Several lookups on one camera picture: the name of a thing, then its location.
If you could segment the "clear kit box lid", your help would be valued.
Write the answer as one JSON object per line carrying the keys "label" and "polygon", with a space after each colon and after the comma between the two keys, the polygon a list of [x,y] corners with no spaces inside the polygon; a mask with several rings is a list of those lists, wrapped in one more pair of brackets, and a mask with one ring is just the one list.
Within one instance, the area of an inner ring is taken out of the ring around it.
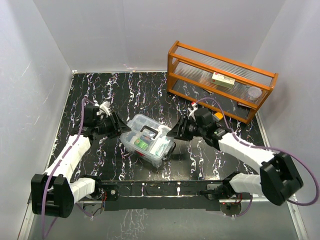
{"label": "clear kit box lid", "polygon": [[135,115],[127,125],[131,128],[131,131],[123,134],[145,135],[152,139],[166,136],[166,134],[171,130],[166,125],[160,124],[152,118],[142,114]]}

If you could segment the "green wind oil box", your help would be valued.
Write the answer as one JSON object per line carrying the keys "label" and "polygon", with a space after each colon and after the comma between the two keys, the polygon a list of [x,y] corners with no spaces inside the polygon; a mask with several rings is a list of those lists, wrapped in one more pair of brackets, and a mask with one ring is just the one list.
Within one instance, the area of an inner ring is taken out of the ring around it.
{"label": "green wind oil box", "polygon": [[146,150],[148,148],[148,144],[146,142],[144,142],[143,140],[141,139],[137,139],[135,142],[134,142],[134,145],[139,147],[140,149],[143,149],[143,150]]}

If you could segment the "clear medicine kit box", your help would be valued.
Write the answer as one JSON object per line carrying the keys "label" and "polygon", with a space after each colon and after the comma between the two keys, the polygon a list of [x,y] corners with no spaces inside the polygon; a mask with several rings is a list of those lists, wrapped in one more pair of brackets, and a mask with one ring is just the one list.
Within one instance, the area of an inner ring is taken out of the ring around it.
{"label": "clear medicine kit box", "polygon": [[[137,139],[141,139],[142,141],[146,142],[148,144],[148,148],[146,150],[143,150],[136,145],[134,145],[134,142]],[[128,152],[136,153],[139,157],[143,158],[145,161],[151,163],[155,168],[159,168],[163,162],[166,162],[170,159],[175,147],[176,143],[174,142],[174,139],[172,137],[157,137],[155,139],[150,138],[146,135],[138,135],[138,134],[122,134],[120,136],[120,140],[122,144],[125,147],[125,150]],[[155,144],[157,140],[168,140],[170,143],[168,144],[167,148],[162,152],[162,155],[155,156],[150,154],[150,150]]]}

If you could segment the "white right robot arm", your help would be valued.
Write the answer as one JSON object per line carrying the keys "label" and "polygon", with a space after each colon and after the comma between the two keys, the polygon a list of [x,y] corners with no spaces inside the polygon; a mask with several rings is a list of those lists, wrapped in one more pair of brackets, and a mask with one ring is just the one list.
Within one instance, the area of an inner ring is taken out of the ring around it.
{"label": "white right robot arm", "polygon": [[304,185],[287,153],[273,153],[235,138],[231,130],[217,125],[207,108],[194,110],[192,116],[182,115],[166,135],[182,141],[201,137],[210,147],[241,160],[256,171],[256,174],[233,172],[218,187],[201,191],[201,195],[233,199],[242,193],[257,194],[280,206]]}

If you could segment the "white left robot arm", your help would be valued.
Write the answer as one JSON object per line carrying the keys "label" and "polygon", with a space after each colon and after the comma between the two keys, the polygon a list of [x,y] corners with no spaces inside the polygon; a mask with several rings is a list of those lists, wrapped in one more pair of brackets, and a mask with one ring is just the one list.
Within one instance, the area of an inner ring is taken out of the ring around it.
{"label": "white left robot arm", "polygon": [[113,139],[129,131],[131,128],[110,110],[108,101],[84,106],[80,122],[71,131],[59,156],[42,174],[35,174],[31,179],[32,212],[67,218],[81,199],[87,196],[99,199],[104,188],[98,176],[85,174],[71,181],[72,175],[98,136]]}

